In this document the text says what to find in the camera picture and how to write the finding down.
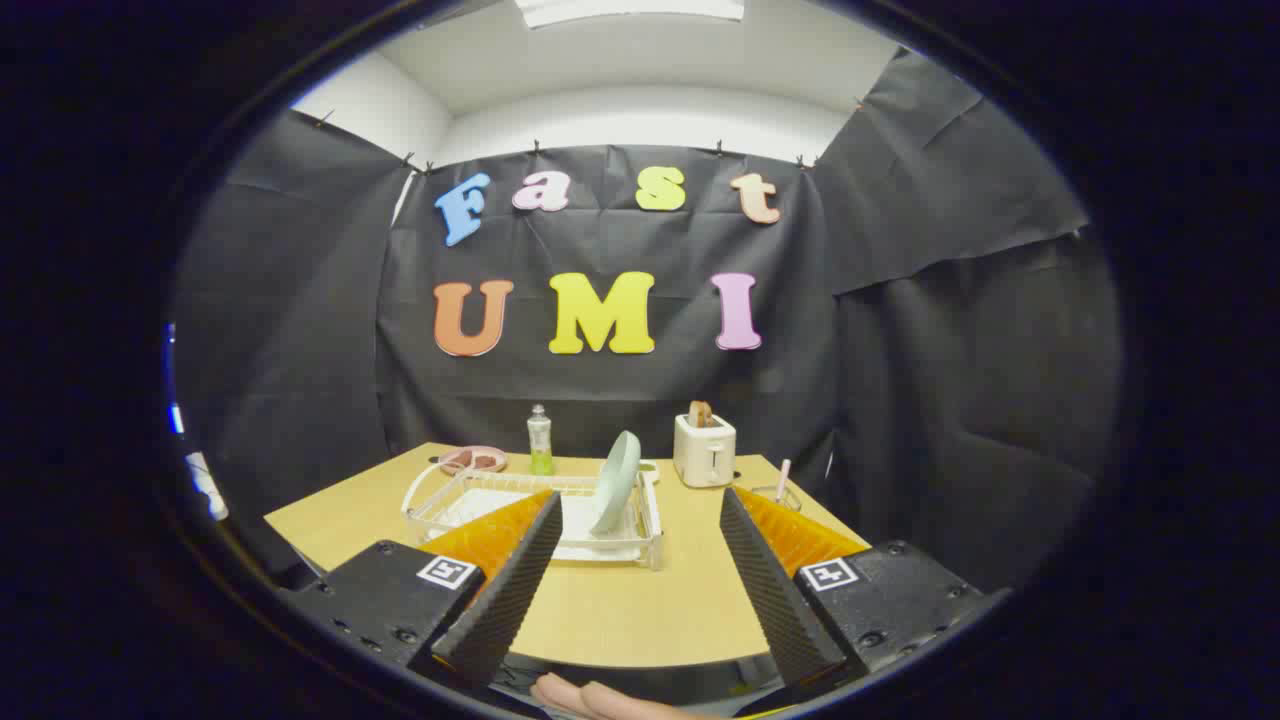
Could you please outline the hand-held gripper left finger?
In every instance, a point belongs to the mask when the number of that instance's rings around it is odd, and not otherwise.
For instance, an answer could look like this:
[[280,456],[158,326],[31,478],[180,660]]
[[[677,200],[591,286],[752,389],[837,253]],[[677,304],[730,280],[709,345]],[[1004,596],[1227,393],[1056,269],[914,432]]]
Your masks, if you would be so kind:
[[561,493],[543,489],[419,547],[376,541],[287,598],[357,653],[484,687],[518,634],[562,529]]

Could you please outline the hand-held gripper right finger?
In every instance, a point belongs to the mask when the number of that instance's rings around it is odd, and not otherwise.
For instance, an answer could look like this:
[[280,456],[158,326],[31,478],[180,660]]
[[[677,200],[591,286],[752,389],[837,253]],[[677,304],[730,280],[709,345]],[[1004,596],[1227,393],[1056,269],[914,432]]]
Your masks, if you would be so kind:
[[719,529],[787,689],[831,691],[920,653],[1009,596],[902,541],[869,546],[733,487]]

